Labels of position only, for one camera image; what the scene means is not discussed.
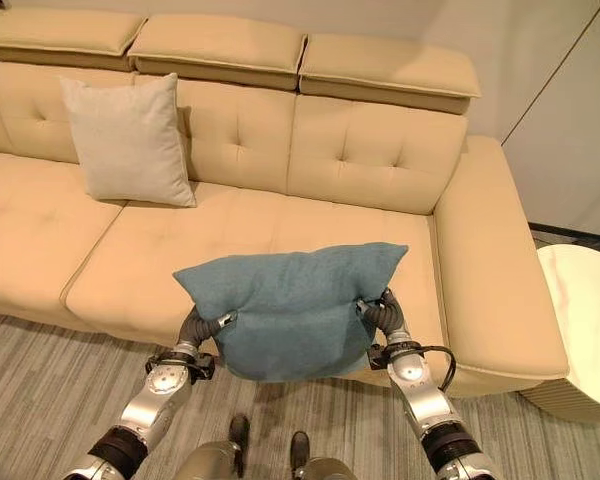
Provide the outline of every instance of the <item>round table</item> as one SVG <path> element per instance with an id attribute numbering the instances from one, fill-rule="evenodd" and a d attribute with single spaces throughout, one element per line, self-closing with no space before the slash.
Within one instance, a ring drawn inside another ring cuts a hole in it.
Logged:
<path id="1" fill-rule="evenodd" d="M 600 252 L 577 245 L 538 250 L 569 375 L 521 393 L 560 418 L 600 421 Z"/>

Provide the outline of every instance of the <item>sofa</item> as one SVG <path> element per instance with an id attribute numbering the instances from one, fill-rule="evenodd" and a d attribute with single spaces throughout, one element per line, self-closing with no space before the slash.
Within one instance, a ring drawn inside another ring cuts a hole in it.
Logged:
<path id="1" fill-rule="evenodd" d="M 113 87 L 170 72 L 197 207 L 94 200 L 58 75 Z M 563 377 L 507 161 L 466 133 L 479 95 L 468 57 L 413 42 L 210 15 L 0 11 L 0 314 L 168 346 L 192 308 L 176 270 L 386 241 L 410 246 L 390 286 L 413 337 L 457 357 L 451 395 Z M 428 361 L 442 379 L 444 355 Z M 347 378 L 388 385 L 383 371 Z"/>

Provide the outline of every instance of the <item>white wall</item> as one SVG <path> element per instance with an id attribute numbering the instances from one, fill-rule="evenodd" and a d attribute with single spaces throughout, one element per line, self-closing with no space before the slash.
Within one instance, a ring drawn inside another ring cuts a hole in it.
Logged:
<path id="1" fill-rule="evenodd" d="M 600 234 L 600 14 L 504 148 L 530 221 Z"/>
<path id="2" fill-rule="evenodd" d="M 313 32 L 414 38 L 467 53 L 483 98 L 470 129 L 504 139 L 564 57 L 600 0 L 7 0 L 121 11 L 201 12 L 286 23 Z"/>

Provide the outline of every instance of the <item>wall seam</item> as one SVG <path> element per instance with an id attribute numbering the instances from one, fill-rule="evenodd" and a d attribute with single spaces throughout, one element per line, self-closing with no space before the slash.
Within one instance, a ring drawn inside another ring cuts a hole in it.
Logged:
<path id="1" fill-rule="evenodd" d="M 533 100 L 531 100 L 531 102 L 529 103 L 529 105 L 527 106 L 527 108 L 524 110 L 524 112 L 522 113 L 522 115 L 520 116 L 520 118 L 516 121 L 516 123 L 513 125 L 513 127 L 511 127 L 511 130 L 509 130 L 509 133 L 507 133 L 507 135 L 504 137 L 504 140 L 501 143 L 502 146 L 504 146 L 504 144 L 507 143 L 507 140 L 509 140 L 509 137 L 511 137 L 511 135 L 513 134 L 513 132 L 522 123 L 522 120 L 524 120 L 524 117 L 526 117 L 527 114 L 529 113 L 529 111 L 533 108 L 533 106 L 535 105 L 535 103 L 538 101 L 538 98 L 540 98 L 540 95 L 542 95 L 544 93 L 544 91 L 547 89 L 547 87 L 549 86 L 549 84 L 551 83 L 551 81 L 553 80 L 553 78 L 558 74 L 558 72 L 560 71 L 560 69 L 562 68 L 562 66 L 565 64 L 565 62 L 567 61 L 567 59 L 569 58 L 569 56 L 571 56 L 571 52 L 573 52 L 573 50 L 576 48 L 576 46 L 578 45 L 578 43 L 580 43 L 580 40 L 582 40 L 582 37 L 584 37 L 585 34 L 587 33 L 587 31 L 589 30 L 589 27 L 591 27 L 591 25 L 596 20 L 596 18 L 598 18 L 599 14 L 600 14 L 600 6 L 594 12 L 593 16 L 587 22 L 587 24 L 584 26 L 584 28 L 582 29 L 582 31 L 580 32 L 580 34 L 576 37 L 576 39 L 574 40 L 574 42 L 571 45 L 571 47 L 569 47 L 569 50 L 567 50 L 567 53 L 564 55 L 564 57 L 562 57 L 562 60 L 560 60 L 560 63 L 558 63 L 558 65 L 553 70 L 553 72 L 551 72 L 551 75 L 549 75 L 549 78 L 547 78 L 546 82 L 544 82 L 544 84 L 542 85 L 542 88 L 540 88 L 540 90 L 538 91 L 538 93 L 536 93 L 536 95 L 533 97 Z"/>

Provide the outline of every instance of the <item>pillow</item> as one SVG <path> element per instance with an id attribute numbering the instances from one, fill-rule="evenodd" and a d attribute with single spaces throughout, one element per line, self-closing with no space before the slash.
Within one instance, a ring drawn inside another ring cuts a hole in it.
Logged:
<path id="1" fill-rule="evenodd" d="M 142 86 L 91 88 L 62 77 L 60 83 L 89 195 L 195 206 L 175 73 Z"/>
<path id="2" fill-rule="evenodd" d="M 237 320 L 216 336 L 235 375 L 286 382 L 368 365 L 375 328 L 355 301 L 380 298 L 406 246 L 369 243 L 314 253 L 231 256 L 174 274 L 205 320 Z"/>

